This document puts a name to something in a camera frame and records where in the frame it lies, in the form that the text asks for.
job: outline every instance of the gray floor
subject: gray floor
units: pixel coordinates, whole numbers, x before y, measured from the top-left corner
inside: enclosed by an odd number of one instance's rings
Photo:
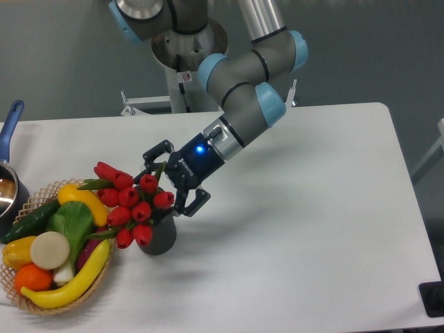
[[[236,1],[213,0],[230,56],[250,49]],[[385,103],[410,169],[444,118],[444,1],[278,1],[309,62],[274,82],[299,105]],[[23,120],[117,116],[128,98],[167,94],[149,43],[126,44],[108,1],[0,1],[0,121],[23,99]],[[434,246],[444,244],[444,159],[415,188]]]

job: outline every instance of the yellow bell pepper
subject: yellow bell pepper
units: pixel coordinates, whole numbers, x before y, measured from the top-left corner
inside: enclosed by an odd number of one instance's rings
[[[35,238],[36,236],[29,236],[8,243],[1,251],[5,266],[18,271],[21,267],[31,264],[33,261],[29,250]]]
[[[94,225],[97,227],[105,226],[106,218],[108,216],[106,207],[91,191],[78,190],[78,186],[79,185],[75,184],[66,184],[63,186],[57,193],[58,202],[61,205],[68,201],[80,201],[86,204],[94,217]]]

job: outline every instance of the cooking pot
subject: cooking pot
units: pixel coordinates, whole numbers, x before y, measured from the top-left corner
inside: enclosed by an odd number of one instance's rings
[[[0,132],[0,237],[11,228],[15,217],[28,201],[29,192],[8,165],[10,142],[24,109],[23,101],[15,101]]]

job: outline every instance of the red tulip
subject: red tulip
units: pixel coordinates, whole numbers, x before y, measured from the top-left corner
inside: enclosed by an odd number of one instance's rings
[[[117,248],[127,248],[133,242],[134,237],[131,230],[120,229],[116,236]]]
[[[145,201],[141,201],[131,209],[131,216],[137,222],[145,222],[151,215],[151,206]]]
[[[154,206],[161,210],[166,210],[174,204],[174,194],[168,191],[163,191],[155,195]]]
[[[97,165],[94,167],[94,172],[100,179],[105,179],[112,182],[114,180],[115,174],[119,171],[109,164],[98,162]]]
[[[119,205],[133,207],[139,202],[139,192],[134,187],[126,187],[119,193]]]
[[[133,177],[123,171],[116,172],[111,181],[114,184],[114,187],[118,190],[125,189],[126,187],[132,187],[134,184]]]
[[[118,227],[119,225],[127,224],[127,222],[131,220],[131,211],[128,207],[118,206],[108,214],[106,220],[108,224],[112,227]]]
[[[119,191],[116,189],[100,189],[97,197],[106,207],[116,207],[119,204]]]
[[[146,224],[138,224],[133,229],[133,237],[137,244],[140,246],[146,246],[150,243],[153,237],[153,229]]]
[[[147,193],[155,193],[157,191],[157,186],[159,185],[159,181],[155,176],[152,175],[143,175],[140,178],[140,189]]]

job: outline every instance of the wicker basket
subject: wicker basket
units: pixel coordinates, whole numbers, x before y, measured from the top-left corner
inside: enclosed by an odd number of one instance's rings
[[[28,202],[23,205],[23,209],[19,212],[19,215],[15,218],[15,222],[19,221],[23,216],[27,215],[29,212],[35,208],[41,206],[43,203],[53,200],[57,197],[57,193],[63,185],[66,184],[77,184],[82,185],[84,182],[82,180],[71,179],[62,180],[61,182],[55,182],[54,184],[48,185],[46,189],[40,189],[40,191],[35,192],[34,196],[28,199]],[[111,249],[114,248],[114,239],[111,239]],[[6,297],[11,301],[11,303],[17,306],[20,310],[25,310],[31,314],[37,314],[41,316],[48,316],[54,314],[60,314],[62,312],[73,309],[74,307],[82,304],[88,297],[90,297],[97,289],[97,287],[102,282],[105,277],[106,271],[110,265],[111,254],[103,267],[100,275],[96,278],[91,287],[86,290],[86,292],[74,302],[57,309],[43,309],[38,307],[28,298],[21,297],[14,289],[14,277],[15,271],[12,268],[6,267],[3,263],[0,265],[0,283],[3,285],[3,289],[6,291]]]

